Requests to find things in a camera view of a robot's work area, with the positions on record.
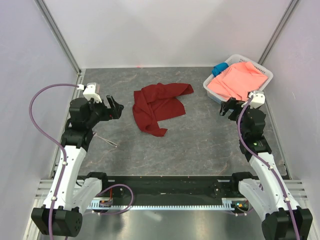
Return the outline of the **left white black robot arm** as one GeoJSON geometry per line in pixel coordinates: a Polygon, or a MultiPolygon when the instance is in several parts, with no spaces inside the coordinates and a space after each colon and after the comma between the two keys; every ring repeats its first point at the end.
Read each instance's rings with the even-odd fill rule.
{"type": "Polygon", "coordinates": [[[42,206],[31,212],[32,221],[43,235],[76,237],[93,198],[104,197],[110,191],[104,172],[90,172],[80,189],[75,190],[80,166],[94,136],[93,127],[119,119],[124,109],[111,95],[106,99],[109,105],[84,97],[70,102],[70,117],[59,143],[60,160],[51,188],[42,206]]]}

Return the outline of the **dark red cloth napkin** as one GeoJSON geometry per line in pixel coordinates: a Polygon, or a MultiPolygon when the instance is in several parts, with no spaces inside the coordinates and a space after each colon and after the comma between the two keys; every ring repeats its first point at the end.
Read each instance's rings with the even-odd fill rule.
{"type": "Polygon", "coordinates": [[[186,114],[179,96],[194,92],[188,83],[151,84],[133,93],[133,117],[138,128],[155,137],[164,137],[167,129],[159,127],[158,122],[186,114]]]}

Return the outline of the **silver metal fork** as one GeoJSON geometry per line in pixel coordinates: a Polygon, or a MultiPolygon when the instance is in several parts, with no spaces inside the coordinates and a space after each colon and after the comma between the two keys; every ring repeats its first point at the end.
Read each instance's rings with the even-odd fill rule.
{"type": "Polygon", "coordinates": [[[96,132],[94,133],[93,136],[96,137],[96,138],[99,138],[99,139],[103,140],[104,142],[106,142],[107,144],[109,144],[109,145],[111,145],[111,146],[113,146],[113,147],[115,147],[115,148],[118,147],[118,145],[117,145],[116,143],[114,143],[113,141],[108,140],[108,139],[106,139],[106,138],[104,138],[104,137],[99,136],[96,132]]]}

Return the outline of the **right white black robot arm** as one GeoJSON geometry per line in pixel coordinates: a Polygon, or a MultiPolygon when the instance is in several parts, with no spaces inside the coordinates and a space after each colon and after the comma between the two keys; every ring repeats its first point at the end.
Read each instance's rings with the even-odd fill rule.
{"type": "Polygon", "coordinates": [[[261,219],[266,240],[306,240],[313,216],[308,208],[302,208],[290,193],[275,164],[272,150],[264,136],[266,114],[253,108],[248,102],[231,97],[221,102],[220,112],[236,122],[239,148],[259,182],[250,172],[232,174],[229,191],[235,197],[244,196],[261,219]]]}

